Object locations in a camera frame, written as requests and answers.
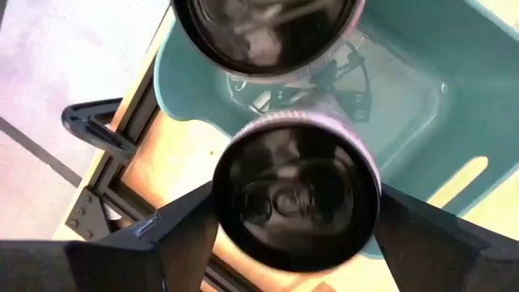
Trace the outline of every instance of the teal plastic bin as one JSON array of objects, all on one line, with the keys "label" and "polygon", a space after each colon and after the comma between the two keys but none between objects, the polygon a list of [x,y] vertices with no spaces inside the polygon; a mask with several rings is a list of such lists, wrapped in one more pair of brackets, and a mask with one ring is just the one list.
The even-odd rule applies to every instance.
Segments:
[{"label": "teal plastic bin", "polygon": [[487,157],[487,168],[444,207],[462,215],[519,162],[517,40],[474,2],[368,0],[330,66],[274,86],[227,76],[175,24],[158,55],[155,90],[170,117],[233,135],[298,91],[324,86],[354,120],[384,182],[421,200],[471,158]]}]

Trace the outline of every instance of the white floor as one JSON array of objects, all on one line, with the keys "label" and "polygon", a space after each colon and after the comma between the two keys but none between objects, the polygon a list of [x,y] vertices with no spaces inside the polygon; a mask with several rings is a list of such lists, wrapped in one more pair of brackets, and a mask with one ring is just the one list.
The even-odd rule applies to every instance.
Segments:
[{"label": "white floor", "polygon": [[[83,176],[94,148],[63,129],[62,109],[121,97],[168,4],[8,1],[0,27],[0,117]],[[50,238],[75,188],[3,132],[0,174],[0,238]]]}]

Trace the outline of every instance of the black rubber rim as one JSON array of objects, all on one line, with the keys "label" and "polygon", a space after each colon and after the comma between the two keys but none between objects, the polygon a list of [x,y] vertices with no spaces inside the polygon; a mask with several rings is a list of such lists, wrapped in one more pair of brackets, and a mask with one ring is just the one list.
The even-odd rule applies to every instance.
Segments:
[{"label": "black rubber rim", "polygon": [[285,271],[296,273],[301,272],[318,272],[328,268],[333,268],[342,264],[350,257],[359,252],[371,238],[373,229],[379,212],[380,194],[377,187],[377,181],[374,179],[367,163],[362,158],[362,155],[349,143],[344,142],[336,134],[327,131],[332,138],[335,139],[338,145],[350,155],[351,159],[358,167],[358,172],[361,174],[361,192],[353,195],[354,207],[352,210],[350,224],[344,233],[345,238],[354,238],[348,240],[348,244],[344,245],[341,254],[333,253],[327,256],[296,256],[287,255],[284,252],[266,247],[258,239],[256,239],[241,223],[238,214],[231,212],[233,210],[233,195],[231,181],[229,180],[229,170],[233,157],[241,151],[242,144],[246,144],[250,140],[257,138],[264,133],[280,130],[286,128],[323,128],[313,125],[305,124],[277,124],[266,125],[261,128],[251,130],[247,135],[241,136],[235,140],[223,153],[221,159],[218,161],[213,181],[212,192],[216,197],[217,214],[220,219],[221,226],[229,237],[249,256],[266,264],[272,268],[277,268]]},{"label": "black rubber rim", "polygon": [[187,38],[197,48],[197,50],[202,53],[202,55],[210,62],[233,75],[265,79],[288,75],[295,71],[299,71],[319,60],[338,41],[340,41],[342,34],[349,27],[355,15],[355,11],[359,9],[358,0],[351,0],[351,4],[344,7],[344,11],[342,11],[340,18],[337,21],[337,31],[335,37],[331,39],[321,51],[314,54],[314,56],[311,58],[308,58],[307,62],[284,68],[261,68],[247,64],[239,64],[238,62],[229,60],[226,56],[220,54],[217,49],[207,43],[206,40],[201,36],[203,32],[199,30],[200,25],[198,25],[196,22],[197,17],[195,17],[193,12],[195,9],[192,7],[194,5],[193,2],[194,1],[172,0],[174,10],[176,12],[176,17],[182,25],[184,32],[187,34]]}]

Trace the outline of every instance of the metal bracket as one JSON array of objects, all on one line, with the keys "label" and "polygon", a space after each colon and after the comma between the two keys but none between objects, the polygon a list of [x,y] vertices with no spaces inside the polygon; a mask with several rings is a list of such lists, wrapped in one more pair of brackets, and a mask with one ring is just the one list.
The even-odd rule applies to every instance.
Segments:
[{"label": "metal bracket", "polygon": [[98,240],[110,234],[101,201],[86,187],[79,194],[66,219],[66,225],[88,241]]},{"label": "metal bracket", "polygon": [[112,120],[122,98],[91,101],[67,106],[62,113],[63,126],[74,136],[110,153],[127,164],[136,146],[105,124]]}]

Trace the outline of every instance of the wooden surface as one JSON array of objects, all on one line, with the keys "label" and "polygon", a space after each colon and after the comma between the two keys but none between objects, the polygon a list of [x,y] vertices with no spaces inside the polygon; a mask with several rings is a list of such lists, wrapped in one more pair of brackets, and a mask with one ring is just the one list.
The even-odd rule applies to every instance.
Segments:
[{"label": "wooden surface", "polygon": [[[167,33],[173,16],[166,15],[148,52],[143,71],[149,68],[158,45]],[[126,107],[135,95],[139,82],[130,88],[112,123],[117,128]],[[203,122],[178,122],[160,112],[122,180],[155,207],[175,200],[180,195],[207,182],[229,138]],[[90,179],[101,159],[98,152],[91,169],[85,174],[78,190]],[[437,207],[444,206],[472,180],[478,177],[489,163],[485,157],[475,157],[446,182],[429,200]],[[475,207],[466,210],[464,218],[475,224],[519,240],[519,173],[511,170],[507,178],[488,190],[489,195]],[[71,202],[69,210],[75,203]],[[68,227],[60,225],[55,239],[79,239]],[[397,291],[386,263],[357,255],[339,268],[319,274],[294,274],[272,270],[244,255],[220,230],[213,252],[227,261],[245,277],[266,291]],[[204,291],[211,288],[203,283]]]}]

